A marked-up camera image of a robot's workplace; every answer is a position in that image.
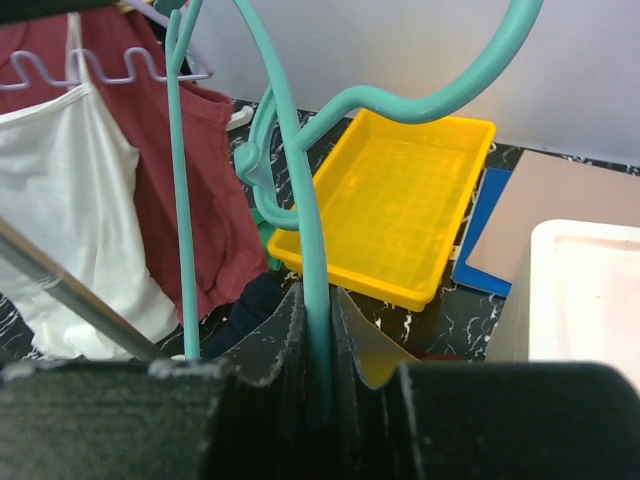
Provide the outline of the maroon white tank top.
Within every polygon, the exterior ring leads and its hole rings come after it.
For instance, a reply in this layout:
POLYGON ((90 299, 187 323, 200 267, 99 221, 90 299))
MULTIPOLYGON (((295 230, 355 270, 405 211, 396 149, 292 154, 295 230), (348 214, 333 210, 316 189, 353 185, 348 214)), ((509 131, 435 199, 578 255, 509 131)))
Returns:
MULTIPOLYGON (((151 341, 181 319, 164 54, 139 13, 114 7, 1 30, 1 215, 151 341)), ((267 271, 229 160, 229 97, 180 86, 198 315, 267 271)))

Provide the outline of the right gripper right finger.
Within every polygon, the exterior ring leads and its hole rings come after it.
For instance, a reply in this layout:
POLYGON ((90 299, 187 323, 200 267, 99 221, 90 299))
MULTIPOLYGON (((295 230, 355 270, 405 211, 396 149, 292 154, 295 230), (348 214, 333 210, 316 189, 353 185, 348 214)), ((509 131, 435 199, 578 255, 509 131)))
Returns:
POLYGON ((639 397, 598 363, 419 362, 331 294, 346 479, 635 479, 639 397))

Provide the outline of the white storage box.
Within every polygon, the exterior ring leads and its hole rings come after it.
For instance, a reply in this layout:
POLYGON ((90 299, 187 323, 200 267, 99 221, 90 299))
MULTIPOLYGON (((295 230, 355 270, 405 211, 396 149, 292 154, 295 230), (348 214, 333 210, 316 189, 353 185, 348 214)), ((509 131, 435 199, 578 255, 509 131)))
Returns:
POLYGON ((489 362, 596 362, 639 384, 639 230, 536 226, 486 348, 489 362))

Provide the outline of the teal plastic hanger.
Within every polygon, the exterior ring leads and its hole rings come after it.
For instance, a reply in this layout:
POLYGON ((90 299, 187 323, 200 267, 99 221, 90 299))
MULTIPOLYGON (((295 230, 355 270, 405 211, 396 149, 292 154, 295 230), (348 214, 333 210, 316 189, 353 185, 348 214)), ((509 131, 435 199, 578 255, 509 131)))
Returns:
POLYGON ((407 98, 369 85, 350 87, 331 99, 306 125, 301 125, 284 67, 259 14, 248 1, 236 8, 250 30, 266 68, 269 84, 256 111, 247 143, 236 154, 241 178, 254 190, 258 209, 276 227, 299 232, 303 260, 303 300, 307 315, 307 426, 325 427, 333 403, 330 339, 330 300, 326 250, 320 212, 307 151, 346 113, 364 108, 404 124, 439 120, 470 103, 507 68, 526 41, 542 4, 513 1, 488 45, 474 62, 442 89, 420 98, 407 98), (266 157, 273 130, 281 133, 295 207, 280 208, 275 191, 249 174, 266 157))

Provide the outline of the lavender plastic hanger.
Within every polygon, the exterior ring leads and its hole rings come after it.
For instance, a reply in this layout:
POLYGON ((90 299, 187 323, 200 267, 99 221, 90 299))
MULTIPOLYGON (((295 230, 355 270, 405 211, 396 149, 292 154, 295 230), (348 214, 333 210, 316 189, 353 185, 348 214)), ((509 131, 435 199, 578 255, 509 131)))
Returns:
MULTIPOLYGON (((135 10, 156 24, 165 28, 165 59, 169 62, 166 66, 166 74, 161 75, 151 52, 143 47, 130 47, 123 53, 123 62, 126 67, 125 77, 109 77, 100 64, 96 54, 84 47, 71 48, 67 51, 67 64, 79 68, 81 66, 91 66, 97 78, 108 85, 130 84, 137 80, 135 59, 144 60, 148 76, 156 82, 166 83, 170 80, 176 82, 198 81, 209 79, 214 75, 213 67, 198 50, 195 43, 191 41, 191 34, 195 26, 196 17, 180 17, 181 8, 187 3, 180 1, 178 7, 166 16, 157 6, 165 7, 167 1, 135 1, 129 0, 124 3, 128 8, 135 10)), ((37 71, 43 81, 57 88, 72 88, 82 83, 80 73, 76 69, 68 73, 63 80, 53 78, 43 63, 42 59, 35 53, 28 50, 17 50, 9 56, 9 63, 20 77, 18 83, 3 84, 3 91, 24 90, 32 86, 32 80, 22 65, 23 61, 29 62, 37 71)))

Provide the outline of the navy tank top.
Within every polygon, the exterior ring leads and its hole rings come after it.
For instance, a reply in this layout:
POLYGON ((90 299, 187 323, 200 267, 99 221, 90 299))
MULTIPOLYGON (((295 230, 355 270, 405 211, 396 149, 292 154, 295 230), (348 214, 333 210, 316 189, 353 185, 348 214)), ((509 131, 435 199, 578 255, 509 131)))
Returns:
POLYGON ((287 337, 290 314, 280 278, 273 272, 259 274, 233 304, 225 324, 205 342, 201 356, 237 360, 274 352, 287 337))

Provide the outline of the yellow plastic tray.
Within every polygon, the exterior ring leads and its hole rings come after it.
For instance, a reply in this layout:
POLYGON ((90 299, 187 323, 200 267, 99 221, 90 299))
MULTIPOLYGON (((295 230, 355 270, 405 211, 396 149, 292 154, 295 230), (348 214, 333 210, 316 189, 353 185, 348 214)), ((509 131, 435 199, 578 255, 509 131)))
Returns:
POLYGON ((331 284, 411 311, 438 291, 496 134, 362 110, 313 176, 331 284))

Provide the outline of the green garment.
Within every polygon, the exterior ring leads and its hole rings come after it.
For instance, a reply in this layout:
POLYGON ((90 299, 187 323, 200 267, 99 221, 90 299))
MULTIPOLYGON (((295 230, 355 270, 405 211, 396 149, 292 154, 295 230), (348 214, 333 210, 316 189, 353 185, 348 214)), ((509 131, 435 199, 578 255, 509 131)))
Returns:
POLYGON ((279 271, 282 266, 281 261, 272 257, 267 248, 268 243, 276 230, 276 227, 269 223, 257 208, 251 208, 250 212, 258 229, 261 245, 263 247, 264 254, 267 260, 267 265, 271 271, 279 271))

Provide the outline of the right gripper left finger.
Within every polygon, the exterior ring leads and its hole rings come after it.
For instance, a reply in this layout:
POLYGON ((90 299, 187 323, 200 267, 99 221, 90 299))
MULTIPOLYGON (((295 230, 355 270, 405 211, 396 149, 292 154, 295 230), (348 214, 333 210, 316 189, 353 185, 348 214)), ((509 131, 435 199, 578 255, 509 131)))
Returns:
POLYGON ((5 479, 291 479, 304 429, 306 314, 294 285, 214 361, 1 368, 5 479))

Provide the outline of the metal clothes rack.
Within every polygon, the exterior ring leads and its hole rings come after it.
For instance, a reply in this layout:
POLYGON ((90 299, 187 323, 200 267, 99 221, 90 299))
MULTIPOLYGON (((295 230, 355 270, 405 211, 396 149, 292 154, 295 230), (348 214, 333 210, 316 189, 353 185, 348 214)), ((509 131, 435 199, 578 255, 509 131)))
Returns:
POLYGON ((139 152, 72 92, 1 118, 1 290, 55 359, 128 359, 177 327, 134 205, 139 152))

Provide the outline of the pink board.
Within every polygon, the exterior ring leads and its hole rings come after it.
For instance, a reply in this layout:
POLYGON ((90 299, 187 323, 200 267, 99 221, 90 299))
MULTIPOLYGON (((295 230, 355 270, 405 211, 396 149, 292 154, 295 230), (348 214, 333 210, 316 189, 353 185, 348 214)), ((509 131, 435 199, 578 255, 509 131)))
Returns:
POLYGON ((639 177, 524 152, 467 264, 512 282, 534 228, 555 219, 637 227, 639 177))

